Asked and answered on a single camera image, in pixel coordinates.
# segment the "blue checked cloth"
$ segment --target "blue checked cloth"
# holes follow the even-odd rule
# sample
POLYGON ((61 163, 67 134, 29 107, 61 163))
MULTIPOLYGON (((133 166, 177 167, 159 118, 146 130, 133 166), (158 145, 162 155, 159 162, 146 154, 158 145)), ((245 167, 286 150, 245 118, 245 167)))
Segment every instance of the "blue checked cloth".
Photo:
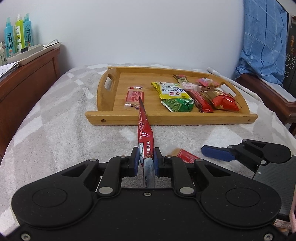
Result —
POLYGON ((236 78, 254 73, 282 85, 287 45, 287 12, 276 0, 245 0, 244 47, 236 78))

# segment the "gray blanket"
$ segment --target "gray blanket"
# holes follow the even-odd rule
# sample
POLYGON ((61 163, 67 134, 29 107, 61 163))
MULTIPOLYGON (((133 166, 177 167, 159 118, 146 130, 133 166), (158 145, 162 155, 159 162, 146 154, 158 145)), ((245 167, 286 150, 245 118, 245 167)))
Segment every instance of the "gray blanket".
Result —
MULTIPOLYGON (((7 234, 18 226, 10 207, 12 195, 18 188, 89 158, 108 162, 113 156, 130 155, 137 146, 136 126, 93 126, 84 115, 87 110, 97 109, 96 90, 107 66, 98 64, 68 71, 21 124, 0 166, 1 233, 7 234)), ((276 115, 259 100, 243 90, 240 92, 250 111, 259 115, 253 124, 152 126, 155 147, 160 147, 163 155, 183 148, 205 158, 200 151, 203 145, 227 147, 246 138, 284 144, 296 153, 295 138, 276 115)), ((238 161, 205 159, 247 177, 253 175, 238 161)), ((170 180, 159 178, 156 185, 169 186, 170 180)), ((123 186, 142 187, 141 169, 138 177, 125 178, 123 186)))

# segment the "wooden headboard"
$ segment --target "wooden headboard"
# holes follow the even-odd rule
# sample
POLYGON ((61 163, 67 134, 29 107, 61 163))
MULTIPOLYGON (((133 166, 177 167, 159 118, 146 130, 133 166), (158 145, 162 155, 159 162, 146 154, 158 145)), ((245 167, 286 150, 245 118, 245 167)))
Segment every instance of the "wooden headboard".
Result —
POLYGON ((60 77, 59 53, 51 50, 0 82, 0 161, 22 121, 60 77))

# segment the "bamboo tray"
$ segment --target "bamboo tray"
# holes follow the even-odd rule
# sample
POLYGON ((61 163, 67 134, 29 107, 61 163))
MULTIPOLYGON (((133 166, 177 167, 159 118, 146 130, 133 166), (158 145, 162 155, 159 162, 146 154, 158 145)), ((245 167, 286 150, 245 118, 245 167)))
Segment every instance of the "bamboo tray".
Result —
POLYGON ((248 105, 240 92, 230 83, 212 74, 161 68, 108 67, 99 82, 97 91, 98 111, 85 113, 93 125, 138 125, 138 110, 124 108, 128 87, 143 86, 144 106, 150 125, 213 125, 253 123, 258 115, 250 114, 248 105), (194 83, 197 78, 210 78, 227 85, 235 94, 240 111, 215 110, 201 113, 194 106, 191 112, 170 112, 161 104, 158 92, 151 85, 154 81, 177 83, 173 74, 185 74, 194 83), (110 90, 105 88, 107 78, 112 81, 110 90))

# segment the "blue spray bottle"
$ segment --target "blue spray bottle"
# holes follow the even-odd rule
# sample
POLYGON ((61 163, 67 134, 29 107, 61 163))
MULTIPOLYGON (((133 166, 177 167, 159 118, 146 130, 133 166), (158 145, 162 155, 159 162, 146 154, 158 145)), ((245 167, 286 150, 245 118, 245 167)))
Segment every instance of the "blue spray bottle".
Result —
POLYGON ((31 27, 31 21, 29 19, 28 13, 26 13, 26 16, 24 17, 24 36, 25 36, 26 47, 33 46, 32 27, 31 27))
POLYGON ((13 26, 10 24, 10 18, 6 19, 6 28, 4 29, 4 39, 6 44, 6 56, 9 57, 15 53, 15 40, 13 37, 13 26))

